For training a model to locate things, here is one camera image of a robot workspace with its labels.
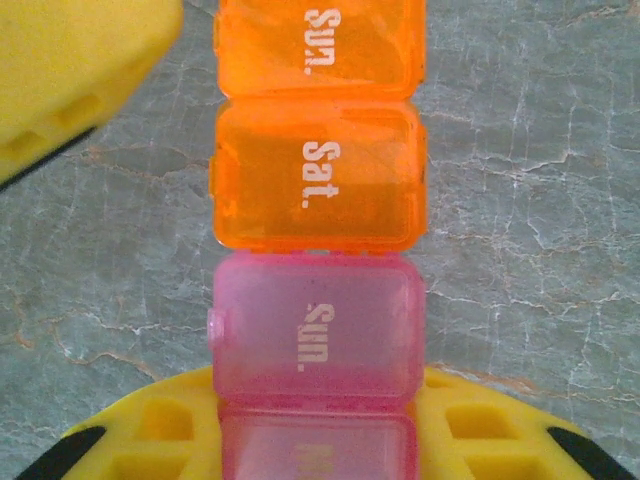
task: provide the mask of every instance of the translucent plastic lid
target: translucent plastic lid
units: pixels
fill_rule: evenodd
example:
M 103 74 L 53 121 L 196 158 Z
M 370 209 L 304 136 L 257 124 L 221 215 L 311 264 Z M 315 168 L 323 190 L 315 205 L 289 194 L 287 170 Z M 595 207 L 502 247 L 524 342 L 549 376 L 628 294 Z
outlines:
M 401 415 L 222 415 L 225 480 L 414 480 L 415 427 Z
M 213 294 L 209 343 L 226 400 L 382 409 L 418 390 L 425 287 L 400 256 L 233 254 Z
M 425 0 L 222 0 L 218 83 L 230 97 L 410 97 L 426 71 Z
M 426 231 L 426 157 L 404 102 L 233 101 L 210 169 L 216 237 L 263 252 L 404 251 Z

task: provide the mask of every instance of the yellow plastic object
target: yellow plastic object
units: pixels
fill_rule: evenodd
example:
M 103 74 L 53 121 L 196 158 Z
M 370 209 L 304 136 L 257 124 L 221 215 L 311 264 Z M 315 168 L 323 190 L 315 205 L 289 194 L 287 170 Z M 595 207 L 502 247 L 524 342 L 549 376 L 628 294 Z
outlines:
M 219 85 L 276 94 L 406 99 L 426 72 L 426 0 L 222 0 Z
M 222 480 L 218 398 L 211 368 L 145 387 L 65 436 L 104 436 L 64 480 Z M 409 409 L 424 480 L 587 480 L 546 432 L 575 426 L 514 398 L 436 369 Z
M 107 122 L 167 52 L 180 0 L 0 2 L 0 184 Z
M 404 102 L 234 100 L 210 168 L 231 248 L 388 252 L 426 231 L 426 130 Z

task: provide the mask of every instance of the countertop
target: countertop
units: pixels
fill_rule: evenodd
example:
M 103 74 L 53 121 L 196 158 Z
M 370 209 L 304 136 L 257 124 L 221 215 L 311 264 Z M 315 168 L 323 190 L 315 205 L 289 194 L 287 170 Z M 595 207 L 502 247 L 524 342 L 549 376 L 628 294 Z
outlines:
M 0 465 L 204 366 L 212 13 L 107 127 L 0 196 Z M 640 472 L 640 4 L 434 0 L 427 361 L 570 420 Z

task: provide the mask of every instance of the pink lid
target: pink lid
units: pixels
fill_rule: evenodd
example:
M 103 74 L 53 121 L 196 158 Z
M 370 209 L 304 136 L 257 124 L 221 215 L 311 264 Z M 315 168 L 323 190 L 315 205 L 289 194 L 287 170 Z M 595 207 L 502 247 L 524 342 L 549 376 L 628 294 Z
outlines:
M 416 432 L 403 415 L 223 414 L 225 480 L 413 480 Z
M 394 408 L 422 380 L 425 287 L 400 256 L 228 257 L 214 275 L 215 388 L 243 405 Z

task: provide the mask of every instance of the orange lid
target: orange lid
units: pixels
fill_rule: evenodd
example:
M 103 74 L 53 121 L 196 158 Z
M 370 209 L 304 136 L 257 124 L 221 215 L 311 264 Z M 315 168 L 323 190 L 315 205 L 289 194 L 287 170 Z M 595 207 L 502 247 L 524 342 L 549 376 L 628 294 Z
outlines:
M 425 170 L 407 103 L 235 100 L 218 113 L 214 230 L 254 251 L 405 250 L 426 231 Z
M 426 0 L 223 0 L 218 82 L 230 97 L 403 100 L 424 80 Z

